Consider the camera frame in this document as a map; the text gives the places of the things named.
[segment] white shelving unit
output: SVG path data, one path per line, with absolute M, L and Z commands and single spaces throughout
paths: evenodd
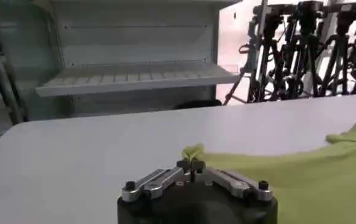
M 65 69 L 37 88 L 40 96 L 66 96 L 141 89 L 206 86 L 238 79 L 223 68 L 205 62 L 152 65 L 93 66 Z

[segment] yellow-green cloth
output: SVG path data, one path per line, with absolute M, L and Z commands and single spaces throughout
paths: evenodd
M 356 124 L 327 141 L 332 145 L 286 156 L 204 154 L 202 145 L 185 149 L 183 155 L 268 180 L 279 201 L 280 224 L 356 223 Z

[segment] green towel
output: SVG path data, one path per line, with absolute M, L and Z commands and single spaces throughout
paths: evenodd
M 332 145 L 285 156 L 204 154 L 202 145 L 183 155 L 269 181 L 279 201 L 280 224 L 356 223 L 356 124 L 327 141 Z

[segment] black screw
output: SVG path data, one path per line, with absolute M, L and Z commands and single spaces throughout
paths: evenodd
M 128 181 L 125 184 L 125 190 L 127 190 L 127 191 L 133 191 L 135 188 L 136 188 L 136 182 L 134 182 L 134 181 Z
M 268 190 L 268 187 L 269 187 L 269 184 L 267 181 L 265 180 L 262 180 L 259 182 L 259 189 L 262 190 L 262 191 L 267 191 Z

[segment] white table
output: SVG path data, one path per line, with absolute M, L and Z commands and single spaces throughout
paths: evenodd
M 356 96 L 21 124 L 0 139 L 0 224 L 116 223 L 124 182 L 174 166 L 187 145 L 308 151 L 355 122 Z

